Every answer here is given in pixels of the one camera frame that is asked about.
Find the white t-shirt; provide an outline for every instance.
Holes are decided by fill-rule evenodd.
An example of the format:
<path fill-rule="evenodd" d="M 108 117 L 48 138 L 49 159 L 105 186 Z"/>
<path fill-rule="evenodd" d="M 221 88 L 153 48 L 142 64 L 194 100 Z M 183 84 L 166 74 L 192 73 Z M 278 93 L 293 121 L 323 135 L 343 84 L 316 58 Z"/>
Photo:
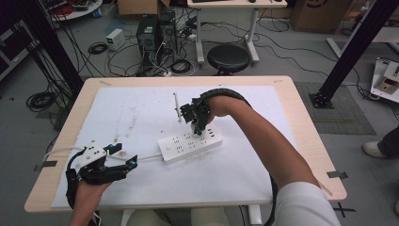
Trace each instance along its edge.
<path fill-rule="evenodd" d="M 284 186 L 277 196 L 274 226 L 341 225 L 324 192 L 306 182 Z"/>

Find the black stool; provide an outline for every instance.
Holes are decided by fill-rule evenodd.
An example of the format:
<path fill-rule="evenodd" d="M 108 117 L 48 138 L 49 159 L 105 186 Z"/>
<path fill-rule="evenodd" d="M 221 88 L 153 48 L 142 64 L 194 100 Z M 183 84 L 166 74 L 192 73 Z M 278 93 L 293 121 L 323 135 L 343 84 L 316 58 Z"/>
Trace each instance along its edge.
<path fill-rule="evenodd" d="M 218 69 L 217 75 L 231 75 L 245 69 L 249 64 L 249 55 L 235 45 L 218 45 L 208 53 L 208 62 Z"/>

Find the person's left hand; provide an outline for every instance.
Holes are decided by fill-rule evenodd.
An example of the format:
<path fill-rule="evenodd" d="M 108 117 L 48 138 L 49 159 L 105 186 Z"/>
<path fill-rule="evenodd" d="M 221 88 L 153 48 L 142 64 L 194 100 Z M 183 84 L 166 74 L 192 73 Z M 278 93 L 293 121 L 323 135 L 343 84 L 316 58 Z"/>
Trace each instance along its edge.
<path fill-rule="evenodd" d="M 81 180 L 77 186 L 75 204 L 73 208 L 70 226 L 84 225 L 87 226 L 88 222 L 93 216 L 104 191 L 112 183 L 103 184 L 100 186 L 92 186 Z"/>

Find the white paper sheet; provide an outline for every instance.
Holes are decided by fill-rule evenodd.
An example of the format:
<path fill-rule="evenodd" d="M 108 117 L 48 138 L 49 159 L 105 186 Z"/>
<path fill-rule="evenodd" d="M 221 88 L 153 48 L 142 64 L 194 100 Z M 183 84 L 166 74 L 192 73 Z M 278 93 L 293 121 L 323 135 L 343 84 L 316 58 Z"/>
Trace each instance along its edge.
<path fill-rule="evenodd" d="M 76 147 L 91 140 L 98 144 L 122 143 L 130 155 L 144 157 L 160 153 L 157 141 L 190 131 L 178 122 L 173 93 L 180 105 L 204 91 L 229 88 L 242 94 L 252 107 L 273 123 L 295 146 L 279 98 L 273 87 L 169 87 L 99 89 L 77 138 Z M 272 198 L 266 169 L 245 135 L 230 117 L 213 123 L 223 136 L 223 144 L 212 150 L 167 165 L 161 156 L 138 161 L 127 178 L 114 182 L 101 200 L 102 206 L 229 204 L 268 202 Z M 72 151 L 70 158 L 77 151 Z M 123 161 L 107 160 L 107 166 Z M 66 178 L 60 181 L 53 207 L 68 207 Z"/>

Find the pant leg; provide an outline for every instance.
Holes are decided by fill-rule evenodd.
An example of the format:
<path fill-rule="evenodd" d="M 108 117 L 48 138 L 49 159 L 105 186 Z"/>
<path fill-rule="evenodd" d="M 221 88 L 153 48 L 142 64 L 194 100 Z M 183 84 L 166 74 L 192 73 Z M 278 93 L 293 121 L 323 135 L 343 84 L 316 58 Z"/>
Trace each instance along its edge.
<path fill-rule="evenodd" d="M 191 226 L 229 226 L 223 207 L 193 208 Z"/>
<path fill-rule="evenodd" d="M 135 210 L 126 226 L 170 226 L 155 214 L 153 210 Z"/>
<path fill-rule="evenodd" d="M 399 126 L 378 142 L 378 149 L 387 157 L 399 157 Z"/>

